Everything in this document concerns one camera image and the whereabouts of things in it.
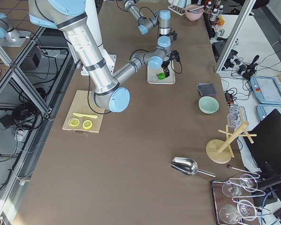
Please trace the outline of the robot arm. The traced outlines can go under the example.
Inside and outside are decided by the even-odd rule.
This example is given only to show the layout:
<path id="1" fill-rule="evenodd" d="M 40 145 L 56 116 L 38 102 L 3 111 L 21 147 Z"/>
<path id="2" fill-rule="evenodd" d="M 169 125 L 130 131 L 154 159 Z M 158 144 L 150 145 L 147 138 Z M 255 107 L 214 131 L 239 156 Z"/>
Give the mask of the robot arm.
<path id="1" fill-rule="evenodd" d="M 83 63 L 89 79 L 95 84 L 92 101 L 97 107 L 110 112 L 124 111 L 130 102 L 130 93 L 122 84 L 143 66 L 151 69 L 162 68 L 168 73 L 168 64 L 172 60 L 170 49 L 170 11 L 158 10 L 153 17 L 144 17 L 136 7 L 136 1 L 125 0 L 124 9 L 138 22 L 141 34 L 152 28 L 159 28 L 157 46 L 152 52 L 136 53 L 121 69 L 114 74 L 108 69 L 106 60 L 99 50 L 93 33 L 87 26 L 88 14 L 84 0 L 30 0 L 30 21 L 38 26 L 58 29 L 72 44 Z"/>
<path id="2" fill-rule="evenodd" d="M 138 29 L 142 35 L 147 34 L 150 30 L 157 27 L 158 28 L 158 38 L 161 36 L 167 36 L 170 38 L 171 42 L 176 41 L 177 33 L 175 30 L 172 30 L 170 27 L 171 14 L 169 10 L 157 10 L 153 12 L 150 8 L 144 6 L 138 8 L 136 3 L 138 0 L 122 0 L 123 7 L 118 5 L 116 0 L 117 7 L 129 13 L 137 22 Z M 151 13 L 151 17 L 146 17 L 141 10 L 143 8 L 148 9 Z"/>

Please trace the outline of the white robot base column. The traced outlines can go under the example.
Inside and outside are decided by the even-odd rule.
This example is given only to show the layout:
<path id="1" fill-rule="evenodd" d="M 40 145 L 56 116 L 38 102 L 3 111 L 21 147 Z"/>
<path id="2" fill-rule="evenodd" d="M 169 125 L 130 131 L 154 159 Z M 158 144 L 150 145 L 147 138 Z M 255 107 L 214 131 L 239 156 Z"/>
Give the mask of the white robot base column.
<path id="1" fill-rule="evenodd" d="M 116 62 L 116 55 L 108 54 L 108 52 L 106 51 L 106 49 L 104 47 L 101 30 L 100 30 L 100 25 L 99 25 L 99 20 L 98 20 L 96 4 L 95 4 L 94 0 L 86 0 L 85 12 L 88 16 L 87 26 L 96 42 L 96 45 L 99 48 L 100 53 L 102 54 L 103 58 L 106 61 L 106 65 L 107 65 L 110 73 L 113 74 L 113 71 L 115 68 L 115 62 Z"/>

